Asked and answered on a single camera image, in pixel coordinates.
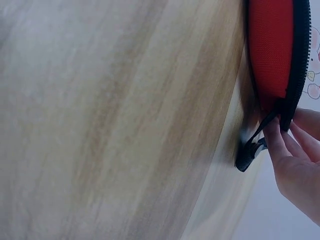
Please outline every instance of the black zipper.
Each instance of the black zipper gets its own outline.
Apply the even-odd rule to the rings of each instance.
[[[293,46],[291,68],[280,128],[288,131],[304,89],[311,50],[311,8],[309,0],[293,1]]]

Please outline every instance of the light wood grain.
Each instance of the light wood grain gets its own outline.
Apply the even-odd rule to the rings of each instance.
[[[227,239],[241,2],[0,1],[0,239]]]

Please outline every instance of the hand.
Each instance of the hand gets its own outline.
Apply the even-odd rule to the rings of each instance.
[[[320,226],[320,112],[297,109],[288,133],[279,119],[263,131],[279,191]]]

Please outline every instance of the red mesh fabric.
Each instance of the red mesh fabric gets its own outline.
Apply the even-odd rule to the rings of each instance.
[[[249,1],[249,49],[261,107],[286,96],[294,34],[293,0]]]

